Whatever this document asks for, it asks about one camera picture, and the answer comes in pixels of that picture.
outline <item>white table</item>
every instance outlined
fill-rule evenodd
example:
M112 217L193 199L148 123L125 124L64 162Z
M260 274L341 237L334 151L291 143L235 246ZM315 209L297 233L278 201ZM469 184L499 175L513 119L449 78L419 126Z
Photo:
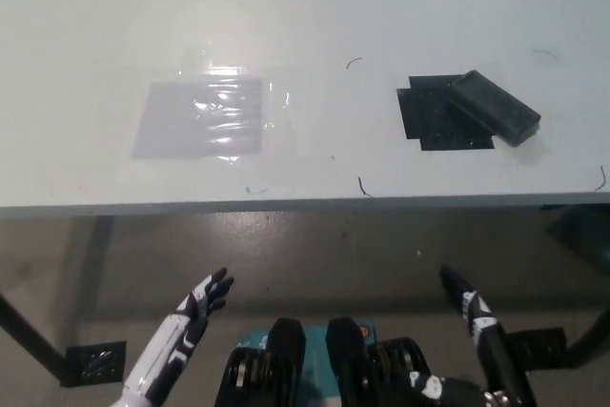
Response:
M594 191L610 172L608 0L0 0L0 14L1 215L610 201L610 184ZM470 69L539 112L539 133L422 152L396 88ZM202 72L259 81L259 148L135 157L152 84Z

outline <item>small black mark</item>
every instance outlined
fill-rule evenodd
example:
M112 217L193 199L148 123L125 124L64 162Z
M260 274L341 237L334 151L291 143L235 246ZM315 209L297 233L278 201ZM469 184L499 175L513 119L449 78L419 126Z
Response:
M362 59L364 59L364 58L363 57L357 57L356 59L352 59L350 62L347 63L347 66L345 66L345 70L347 71L348 69L350 69L350 66L352 65L353 62L361 61Z
M601 176L603 176L603 182L599 186L597 186L595 191L599 191L601 188L606 186L606 172L603 171L603 166L600 166L600 170L601 170Z
M362 178L358 177L358 186L360 187L360 190L362 191L362 195L366 195L367 197L372 197L370 194L368 194L366 191L364 191L364 187L362 186Z
M542 54L548 54L549 56L553 56L553 58L559 62L559 58L556 57L553 53L551 53L550 51L547 50L532 50L532 52L541 52Z

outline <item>clear plastic sheet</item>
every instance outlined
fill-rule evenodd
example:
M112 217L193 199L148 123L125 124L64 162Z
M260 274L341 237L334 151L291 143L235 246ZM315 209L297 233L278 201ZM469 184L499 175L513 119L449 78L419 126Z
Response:
M151 84L134 159L198 159L258 153L264 129L263 82L239 68Z

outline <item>floor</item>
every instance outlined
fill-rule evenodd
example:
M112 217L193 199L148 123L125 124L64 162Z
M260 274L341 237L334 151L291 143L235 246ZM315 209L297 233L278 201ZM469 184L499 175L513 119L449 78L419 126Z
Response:
M610 277L544 228L556 211L193 214L0 222L0 289L60 348L127 340L128 371L163 317L208 273L235 284L169 407L212 406L231 349L287 315L372 319L381 338L414 337L433 371L482 381L437 270L483 291L507 330L564 326L570 341L610 303ZM60 389L0 332L0 405L108 406L118 384ZM576 372L530 376L539 405L604 405L610 355Z

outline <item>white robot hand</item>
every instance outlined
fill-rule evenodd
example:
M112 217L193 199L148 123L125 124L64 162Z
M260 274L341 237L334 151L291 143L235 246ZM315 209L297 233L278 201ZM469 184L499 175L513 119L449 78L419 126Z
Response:
M112 407L161 407L233 284L221 269L208 276L168 315L133 366Z

